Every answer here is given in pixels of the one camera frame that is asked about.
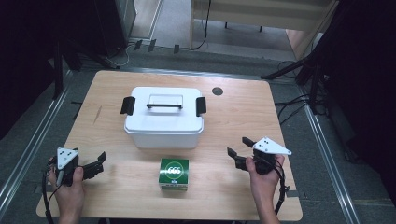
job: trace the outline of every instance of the metal rail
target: metal rail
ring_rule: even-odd
[[[303,89],[300,89],[300,91],[302,92],[302,94],[306,94]],[[330,180],[332,181],[332,186],[334,187],[338,202],[340,203],[341,209],[343,210],[344,216],[346,218],[346,223],[359,224],[361,223],[359,220],[359,216],[349,196],[349,192],[347,190],[344,179],[338,171],[337,165],[335,164],[334,158],[332,157],[331,149],[327,144],[326,137],[324,136],[324,133],[320,127],[318,118],[313,114],[309,105],[305,106],[305,113],[308,117],[312,131],[314,132],[314,136],[318,142],[320,153],[323,157],[324,164],[326,165],[327,171],[329,173]]]
[[[41,143],[43,142],[50,125],[58,114],[58,111],[64,102],[64,98],[69,91],[69,85],[72,80],[73,74],[69,70],[64,76],[64,90],[59,95],[58,100],[52,101],[52,103],[49,105],[49,109],[44,115],[44,118],[41,120],[40,124],[35,130],[35,133],[29,141],[26,149],[23,151],[8,180],[3,185],[0,191],[0,222],[3,219],[3,216],[6,213],[8,206],[17,192],[24,176],[26,175],[29,166],[35,158],[35,154],[40,149]]]

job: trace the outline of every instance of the finger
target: finger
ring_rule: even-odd
[[[254,160],[251,157],[247,157],[246,159],[247,170],[252,173],[256,173],[256,165],[254,164]]]
[[[56,187],[56,174],[54,172],[54,164],[49,167],[49,182],[51,183],[52,187]]]
[[[77,167],[73,173],[73,185],[72,187],[81,188],[82,179],[84,177],[84,169],[82,167]]]
[[[283,161],[285,160],[285,157],[283,155],[275,155],[275,159],[277,162],[279,162],[280,165],[283,165]]]

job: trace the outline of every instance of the black circle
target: black circle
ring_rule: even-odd
[[[223,90],[220,87],[213,88],[212,92],[215,95],[222,95],[223,94]]]

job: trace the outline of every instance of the green tea box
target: green tea box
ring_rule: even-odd
[[[161,189],[187,190],[189,160],[161,159],[159,183]]]

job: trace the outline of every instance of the hand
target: hand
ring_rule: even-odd
[[[276,160],[283,165],[285,157],[276,155]],[[256,165],[252,158],[246,160],[247,170],[250,174],[250,188],[257,206],[257,210],[262,223],[278,223],[274,211],[274,194],[279,176],[276,171],[271,171],[266,175],[259,175],[256,172]]]
[[[55,192],[55,198],[59,207],[59,223],[78,223],[84,205],[85,191],[82,185],[84,170],[77,167],[73,174],[73,185],[61,186]],[[56,174],[54,168],[49,170],[49,182],[52,189],[56,190]]]

